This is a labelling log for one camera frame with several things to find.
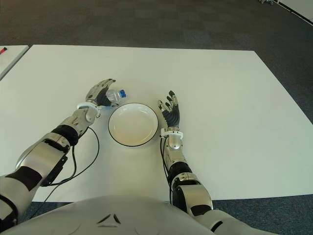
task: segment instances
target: white table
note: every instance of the white table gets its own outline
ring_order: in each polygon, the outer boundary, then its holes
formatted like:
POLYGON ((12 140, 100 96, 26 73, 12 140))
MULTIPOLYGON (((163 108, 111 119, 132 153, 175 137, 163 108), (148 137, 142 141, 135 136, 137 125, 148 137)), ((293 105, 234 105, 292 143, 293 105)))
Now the white table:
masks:
MULTIPOLYGON (((213 199, 313 193, 313 125, 253 51, 33 46, 0 82, 0 174, 107 78, 129 102, 152 107, 160 128, 157 100, 177 94, 184 154, 213 199)), ((96 164, 49 201, 110 194, 168 200, 158 136, 141 147, 119 145, 107 130, 109 115, 92 126, 101 141, 96 164)), ((79 170, 96 147, 87 132, 76 147, 79 170)), ((59 180, 72 172, 68 156, 59 180)), ((51 190, 40 188, 34 200, 51 190)))
POLYGON ((15 65, 16 62, 28 50, 28 46, 0 46, 0 50, 6 47, 7 50, 0 55, 0 80, 15 65))

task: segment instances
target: black joint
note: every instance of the black joint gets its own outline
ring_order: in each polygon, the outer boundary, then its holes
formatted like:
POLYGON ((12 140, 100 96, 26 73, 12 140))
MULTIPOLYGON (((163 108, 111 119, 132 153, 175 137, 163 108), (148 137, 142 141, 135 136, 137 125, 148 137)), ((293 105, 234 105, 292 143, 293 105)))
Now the black joint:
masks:
POLYGON ((211 207, 208 205, 196 205, 190 208, 194 216, 202 215, 211 210, 211 207))
POLYGON ((187 206, 184 193, 180 187, 173 189, 173 206, 187 213, 187 206))
POLYGON ((12 212, 6 218, 0 219, 0 233, 2 233, 3 231, 17 225, 19 212, 14 203, 5 196, 0 195, 0 200, 6 203, 12 210, 12 212))
POLYGON ((21 166, 12 174, 6 176, 6 178, 12 178, 23 183, 28 191, 31 191, 42 179, 42 176, 32 168, 27 166, 21 166))
POLYGON ((51 132, 63 136, 65 139, 67 139, 71 146, 74 146, 78 143, 78 134, 76 130, 71 126, 60 125, 51 132))
POLYGON ((167 177, 167 180, 168 182, 171 184, 173 179, 181 174, 181 173, 186 173, 186 172, 189 172, 189 173, 192 173, 190 167, 188 166, 187 163, 184 163, 184 162, 177 162, 177 163, 174 163, 169 171, 168 171, 168 177, 167 177))

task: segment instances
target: robot finger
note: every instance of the robot finger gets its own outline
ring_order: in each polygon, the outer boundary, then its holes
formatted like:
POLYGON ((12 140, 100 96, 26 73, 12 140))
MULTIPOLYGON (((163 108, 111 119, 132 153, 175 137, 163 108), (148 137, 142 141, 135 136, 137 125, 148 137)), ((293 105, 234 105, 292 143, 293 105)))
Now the robot finger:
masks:
POLYGON ((161 110, 161 112, 166 110, 161 100, 157 101, 157 105, 158 105, 158 108, 161 110))
POLYGON ((170 91, 170 92, 169 92, 169 95, 170 95, 171 98, 172 98, 173 105, 178 105, 178 100, 177 100, 177 97, 176 97, 175 93, 174 93, 173 91, 170 91))
POLYGON ((173 105, 172 99, 171 99, 169 96, 167 96, 166 98, 167 98, 167 100, 170 102, 170 104, 171 104, 171 106, 172 106, 172 105, 173 105))
POLYGON ((166 102, 165 105, 167 106, 169 112, 172 111, 172 106, 169 103, 166 102))

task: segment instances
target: robot forearm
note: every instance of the robot forearm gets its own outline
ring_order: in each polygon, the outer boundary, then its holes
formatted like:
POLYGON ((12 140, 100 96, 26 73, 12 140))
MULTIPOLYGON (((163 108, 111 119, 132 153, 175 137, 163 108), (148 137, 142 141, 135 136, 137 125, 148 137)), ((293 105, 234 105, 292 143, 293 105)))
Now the robot forearm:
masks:
POLYGON ((14 226, 37 189, 55 180, 70 147, 78 143, 99 115, 98 106, 111 105, 105 93, 112 82, 114 80, 109 79, 95 85, 87 94, 86 102, 79 104, 72 116, 22 153, 13 173, 0 176, 0 231, 14 226))
POLYGON ((158 105, 168 124, 167 131, 161 129, 161 137, 165 139, 163 160, 168 176, 170 190, 173 192, 172 204, 188 213, 200 224, 217 235, 273 235, 272 233, 254 229, 233 218, 229 214, 213 209, 209 192, 192 173, 182 153, 183 133, 179 129, 179 108, 175 94, 170 91, 169 103, 158 105))

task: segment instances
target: wire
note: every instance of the wire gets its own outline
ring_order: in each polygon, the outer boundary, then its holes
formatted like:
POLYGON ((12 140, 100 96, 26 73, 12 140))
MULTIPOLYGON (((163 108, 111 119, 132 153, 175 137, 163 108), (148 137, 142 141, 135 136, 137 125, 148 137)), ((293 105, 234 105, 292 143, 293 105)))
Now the wire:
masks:
POLYGON ((59 186, 61 186, 62 184, 66 183, 66 182, 68 182, 68 181, 70 181, 70 180, 76 178, 76 177, 79 176, 80 174, 82 174, 82 173, 83 173, 85 170, 87 170, 87 169, 96 161, 96 159, 98 158, 99 151, 100 151, 100 142, 99 142, 99 138, 98 138, 96 132, 95 132, 92 128, 88 127, 88 129, 90 129, 90 130, 95 134, 95 136, 96 136, 96 138, 97 138, 98 151, 97 151, 97 154, 96 154, 95 158, 93 159, 93 161, 92 161, 84 170, 82 170, 82 171, 79 172, 77 175, 75 175, 77 166, 76 166, 76 159, 75 159, 75 153, 74 153, 74 151, 75 151, 75 146, 73 146, 73 147, 72 147, 72 154, 73 154, 73 162, 74 162, 74 172, 73 172, 72 175, 71 175, 70 177, 68 177, 67 179, 62 180, 62 181, 60 181, 59 183, 55 183, 55 184, 50 184, 50 185, 49 185, 49 186, 57 185, 57 187, 55 187, 55 188, 51 191, 51 193, 50 193, 50 194, 48 195, 48 197, 42 202, 42 204, 41 204, 41 205, 39 206, 39 208, 35 211, 35 213, 32 214, 32 216, 30 217, 30 219, 33 218, 33 217, 37 214, 37 212, 43 207, 44 203, 45 203, 45 202, 48 200, 48 198, 51 196, 51 194, 52 194, 59 186))
POLYGON ((170 188, 170 204, 172 203, 172 190, 170 188))
POLYGON ((93 133, 94 133, 94 135, 96 136, 96 138, 97 138, 97 142, 98 142, 98 151, 97 151, 97 154, 96 154, 96 156, 95 156, 95 158, 93 159, 93 161, 85 168, 85 169, 83 169, 81 172, 79 172, 77 175, 75 175, 75 176, 73 176, 72 178, 71 178, 71 180, 72 179, 74 179, 74 178, 76 178, 77 176, 79 176, 81 173, 83 173, 85 170, 87 170, 89 167, 91 167, 91 165, 96 161, 96 159, 98 158, 98 155, 99 155, 99 151, 100 151, 100 142, 99 142, 99 138, 98 138, 98 136, 97 136, 97 134, 95 133, 95 131, 92 129, 92 128, 90 128, 90 127, 88 127, 93 133))
POLYGON ((76 164, 76 158, 75 158, 75 146, 72 147, 72 156, 73 156, 73 163, 74 163, 74 171, 73 171, 72 175, 66 179, 61 180, 58 183, 53 183, 53 184, 50 184, 48 186, 62 185, 62 184, 68 182, 69 180, 71 180, 73 178, 73 176, 76 174, 76 170, 77 170, 77 164, 76 164))
POLYGON ((165 173, 165 176, 166 176, 166 181, 168 183, 168 186, 170 187, 170 204, 172 203, 172 189, 171 189, 171 182, 168 181, 168 174, 169 174, 169 171, 166 167, 166 164, 165 164, 165 160, 164 160, 164 150, 165 150, 165 144, 166 144, 166 139, 168 138, 168 136, 165 138, 164 140, 164 143, 163 143, 163 150, 162 150, 162 138, 160 140, 160 152, 161 152, 161 156, 162 156, 162 160, 163 160, 163 168, 164 168, 164 173, 165 173))
POLYGON ((41 209, 41 207, 43 207, 44 203, 48 200, 48 198, 51 196, 51 194, 61 185, 58 185, 57 187, 55 187, 51 193, 48 195, 48 197, 41 203, 41 205, 39 206, 39 208, 35 211, 35 213, 32 214, 32 216, 29 218, 29 219, 32 219, 36 214, 37 212, 41 209))

